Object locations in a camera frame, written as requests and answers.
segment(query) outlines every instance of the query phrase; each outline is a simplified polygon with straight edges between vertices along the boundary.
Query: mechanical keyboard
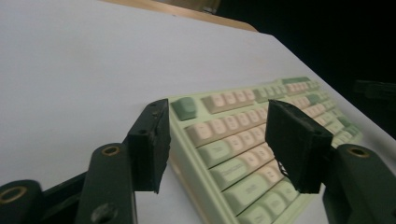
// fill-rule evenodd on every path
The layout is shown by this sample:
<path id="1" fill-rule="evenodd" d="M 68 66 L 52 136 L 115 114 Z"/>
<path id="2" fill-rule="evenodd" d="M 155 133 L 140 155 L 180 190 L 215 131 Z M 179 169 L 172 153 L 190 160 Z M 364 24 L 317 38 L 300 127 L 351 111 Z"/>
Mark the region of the mechanical keyboard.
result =
<path id="1" fill-rule="evenodd" d="M 333 147 L 362 138 L 308 77 L 169 97 L 169 161 L 204 223 L 292 223 L 315 197 L 294 189 L 265 143 L 268 99 L 299 107 L 333 133 Z"/>

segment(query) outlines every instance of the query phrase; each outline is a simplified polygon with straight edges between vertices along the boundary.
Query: white surface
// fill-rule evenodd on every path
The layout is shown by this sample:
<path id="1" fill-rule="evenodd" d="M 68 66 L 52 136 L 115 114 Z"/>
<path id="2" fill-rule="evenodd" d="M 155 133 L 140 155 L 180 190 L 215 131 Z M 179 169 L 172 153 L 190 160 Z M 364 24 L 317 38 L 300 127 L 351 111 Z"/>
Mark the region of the white surface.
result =
<path id="1" fill-rule="evenodd" d="M 0 185 L 85 172 L 152 101 L 290 76 L 318 79 L 269 35 L 95 0 L 2 0 Z M 323 85 L 394 172 L 395 141 Z M 159 195 L 136 194 L 139 223 L 200 223 L 170 167 Z M 327 223 L 321 200 L 297 222 Z"/>

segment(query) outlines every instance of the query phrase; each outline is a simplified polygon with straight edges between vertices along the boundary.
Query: green keycap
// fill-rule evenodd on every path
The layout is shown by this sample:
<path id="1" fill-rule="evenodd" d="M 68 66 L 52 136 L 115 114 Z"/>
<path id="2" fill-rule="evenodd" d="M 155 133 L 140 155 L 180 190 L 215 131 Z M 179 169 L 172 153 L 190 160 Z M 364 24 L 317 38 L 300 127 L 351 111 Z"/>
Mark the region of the green keycap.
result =
<path id="1" fill-rule="evenodd" d="M 283 78 L 282 83 L 283 84 L 290 84 L 290 83 L 296 83 L 296 82 L 306 82 L 309 81 L 308 77 L 291 77 L 291 78 Z"/>
<path id="2" fill-rule="evenodd" d="M 210 169 L 215 180 L 218 182 L 220 189 L 226 189 L 231 184 L 240 180 L 247 174 L 248 166 L 244 161 L 238 158 L 233 158 L 229 161 L 213 167 Z"/>
<path id="3" fill-rule="evenodd" d="M 316 94 L 309 94 L 306 96 L 306 98 L 308 98 L 311 105 L 315 105 L 316 103 L 320 102 L 320 97 Z"/>
<path id="4" fill-rule="evenodd" d="M 231 158 L 233 152 L 230 146 L 223 140 L 209 143 L 202 147 L 198 147 L 198 152 L 201 158 L 206 163 L 207 167 L 212 167 Z"/>
<path id="5" fill-rule="evenodd" d="M 276 219 L 287 207 L 285 201 L 283 201 L 282 197 L 279 194 L 268 191 L 262 196 L 258 201 L 258 204 L 261 204 L 264 208 L 266 208 L 273 219 Z"/>
<path id="6" fill-rule="evenodd" d="M 253 174 L 224 190 L 223 193 L 233 212 L 238 214 L 267 190 L 267 181 L 262 176 Z"/>
<path id="7" fill-rule="evenodd" d="M 295 190 L 294 186 L 287 180 L 281 180 L 277 183 L 271 191 L 278 193 L 286 201 L 291 203 L 297 196 L 298 191 Z"/>
<path id="8" fill-rule="evenodd" d="M 172 107 L 180 120 L 196 118 L 197 107 L 191 97 L 183 97 L 174 101 Z"/>
<path id="9" fill-rule="evenodd" d="M 337 119 L 346 127 L 351 125 L 350 121 L 346 117 L 338 117 Z"/>
<path id="10" fill-rule="evenodd" d="M 349 125 L 344 129 L 344 131 L 349 132 L 350 134 L 352 134 L 352 136 L 355 136 L 358 133 L 360 133 L 359 129 L 354 125 Z"/>
<path id="11" fill-rule="evenodd" d="M 260 205 L 253 204 L 238 216 L 241 224 L 271 224 L 271 215 Z"/>

